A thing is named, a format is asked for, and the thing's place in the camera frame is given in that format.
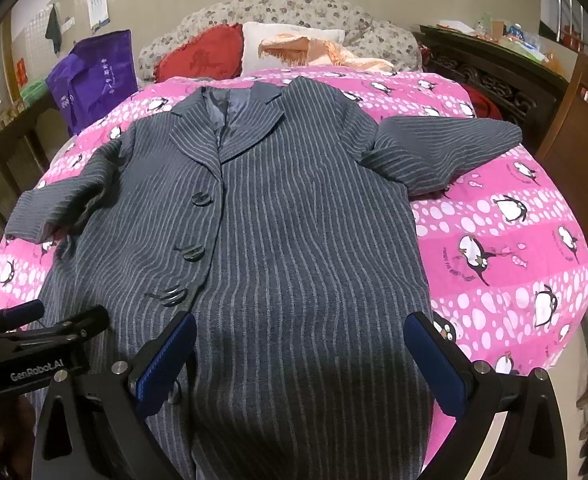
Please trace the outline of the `grey pinstriped coat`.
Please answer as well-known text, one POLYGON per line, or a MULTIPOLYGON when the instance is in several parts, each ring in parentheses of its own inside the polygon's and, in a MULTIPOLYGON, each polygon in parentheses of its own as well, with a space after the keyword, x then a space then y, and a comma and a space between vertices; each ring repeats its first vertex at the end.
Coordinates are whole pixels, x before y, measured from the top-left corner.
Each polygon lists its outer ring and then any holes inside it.
POLYGON ((47 323, 108 310, 99 370, 194 315, 183 400, 150 425, 184 478, 413 479, 432 399, 402 323, 431 303, 410 200, 521 138, 378 122, 304 77, 201 87, 25 192, 6 235, 55 244, 47 323))

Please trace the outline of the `dark wooden side table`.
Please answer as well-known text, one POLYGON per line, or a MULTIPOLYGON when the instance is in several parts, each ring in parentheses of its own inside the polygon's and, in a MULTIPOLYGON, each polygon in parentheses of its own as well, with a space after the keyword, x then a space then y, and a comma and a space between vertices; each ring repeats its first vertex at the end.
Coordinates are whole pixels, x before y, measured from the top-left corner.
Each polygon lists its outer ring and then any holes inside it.
MULTIPOLYGON (((49 169, 50 160, 47 158, 46 151, 40 142, 37 133, 37 122, 39 117, 47 110, 57 109, 54 97, 47 90, 32 105, 18 112, 16 116, 0 128, 0 176, 6 182, 16 200, 23 190, 9 167, 9 160, 19 146, 25 145, 34 166, 38 169, 38 178, 34 183, 38 182, 49 169)), ((0 210, 0 226, 5 224, 6 217, 0 210)))

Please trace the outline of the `green plastic basket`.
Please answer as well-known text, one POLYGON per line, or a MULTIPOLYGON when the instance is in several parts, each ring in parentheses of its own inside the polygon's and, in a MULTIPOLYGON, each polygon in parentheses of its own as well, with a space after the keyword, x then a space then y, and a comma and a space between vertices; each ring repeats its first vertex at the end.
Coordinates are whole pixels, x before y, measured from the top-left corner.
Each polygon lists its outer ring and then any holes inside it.
POLYGON ((22 101, 27 107, 34 105, 39 99, 49 92, 46 81, 44 79, 37 79, 26 84, 21 88, 20 95, 22 101))

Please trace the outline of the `purple shopping bag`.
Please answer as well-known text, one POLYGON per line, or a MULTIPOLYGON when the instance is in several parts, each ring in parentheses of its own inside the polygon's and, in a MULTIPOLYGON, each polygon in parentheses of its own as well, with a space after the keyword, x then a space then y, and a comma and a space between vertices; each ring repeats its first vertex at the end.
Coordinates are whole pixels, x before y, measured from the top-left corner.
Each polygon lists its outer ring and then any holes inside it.
POLYGON ((138 91, 131 31, 86 38, 56 64, 46 85, 71 136, 138 91))

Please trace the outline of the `dark cloth on hook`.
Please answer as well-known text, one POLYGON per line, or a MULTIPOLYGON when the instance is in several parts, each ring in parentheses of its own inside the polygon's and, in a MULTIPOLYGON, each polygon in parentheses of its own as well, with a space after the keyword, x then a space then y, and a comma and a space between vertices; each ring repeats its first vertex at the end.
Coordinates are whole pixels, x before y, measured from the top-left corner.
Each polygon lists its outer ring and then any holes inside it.
POLYGON ((52 43, 53 53, 59 55, 62 49, 62 32, 55 6, 50 10, 44 36, 52 43))

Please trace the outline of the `red cloth beside bed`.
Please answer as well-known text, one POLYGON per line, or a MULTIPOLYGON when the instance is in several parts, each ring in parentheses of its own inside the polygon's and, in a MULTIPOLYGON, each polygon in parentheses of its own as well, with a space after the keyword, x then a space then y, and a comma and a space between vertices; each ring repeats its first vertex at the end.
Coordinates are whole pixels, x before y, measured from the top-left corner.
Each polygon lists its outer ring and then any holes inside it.
POLYGON ((473 105, 473 110, 478 118, 492 118, 495 120, 501 120, 502 115, 497 105, 492 102, 487 96, 484 96, 482 92, 477 91, 468 84, 462 84, 461 87, 468 94, 470 101, 473 105))

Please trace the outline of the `dark carved wooden sideboard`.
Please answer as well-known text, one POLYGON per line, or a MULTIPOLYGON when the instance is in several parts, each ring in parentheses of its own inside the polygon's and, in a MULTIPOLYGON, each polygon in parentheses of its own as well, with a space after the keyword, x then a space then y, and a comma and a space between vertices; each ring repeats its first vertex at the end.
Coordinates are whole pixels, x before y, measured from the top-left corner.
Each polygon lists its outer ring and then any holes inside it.
POLYGON ((524 146, 536 153, 564 97, 565 78, 523 55, 461 32, 422 25, 414 36, 424 47, 424 70, 486 96, 505 120, 521 127, 524 146))

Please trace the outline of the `red heart cushion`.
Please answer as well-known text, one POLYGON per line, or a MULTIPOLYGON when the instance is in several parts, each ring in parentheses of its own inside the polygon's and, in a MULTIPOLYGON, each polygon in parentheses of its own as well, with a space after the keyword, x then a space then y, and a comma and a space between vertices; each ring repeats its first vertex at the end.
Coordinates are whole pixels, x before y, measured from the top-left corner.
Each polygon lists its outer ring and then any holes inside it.
POLYGON ((181 47, 169 52, 154 70, 156 82, 172 77, 230 79, 242 70, 243 26, 209 27, 181 47))

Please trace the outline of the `white pillow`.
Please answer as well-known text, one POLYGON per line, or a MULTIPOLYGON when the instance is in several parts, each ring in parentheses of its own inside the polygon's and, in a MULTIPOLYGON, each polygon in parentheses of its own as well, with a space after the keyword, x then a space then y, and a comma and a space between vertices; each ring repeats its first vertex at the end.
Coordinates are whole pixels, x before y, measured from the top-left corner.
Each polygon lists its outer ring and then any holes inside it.
POLYGON ((241 75, 260 70, 305 64, 307 49, 314 40, 342 44, 343 29, 318 29, 292 24, 246 22, 242 26, 243 55, 241 75))

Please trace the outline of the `peach fringed scarf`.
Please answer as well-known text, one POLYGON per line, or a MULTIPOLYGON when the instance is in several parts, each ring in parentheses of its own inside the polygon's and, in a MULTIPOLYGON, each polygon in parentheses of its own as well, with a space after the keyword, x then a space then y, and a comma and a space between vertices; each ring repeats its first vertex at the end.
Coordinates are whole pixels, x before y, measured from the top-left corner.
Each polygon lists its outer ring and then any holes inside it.
POLYGON ((305 35, 279 34, 263 39, 257 52, 261 58, 277 58, 287 66, 337 66, 366 72, 394 72, 394 65, 382 58, 363 58, 332 40, 305 35))

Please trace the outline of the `floral padded headboard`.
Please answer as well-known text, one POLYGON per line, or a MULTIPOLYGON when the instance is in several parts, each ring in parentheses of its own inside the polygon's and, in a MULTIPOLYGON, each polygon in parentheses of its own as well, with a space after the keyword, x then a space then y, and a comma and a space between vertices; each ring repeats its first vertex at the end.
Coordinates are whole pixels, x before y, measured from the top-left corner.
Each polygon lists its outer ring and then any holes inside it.
POLYGON ((144 81, 153 80, 155 67, 165 54, 209 27, 245 22, 339 29, 345 33, 344 46, 356 55, 387 60, 396 72, 422 68, 419 45, 411 32, 374 18, 356 4, 343 0, 227 0, 188 14, 171 32, 143 47, 139 75, 144 81))

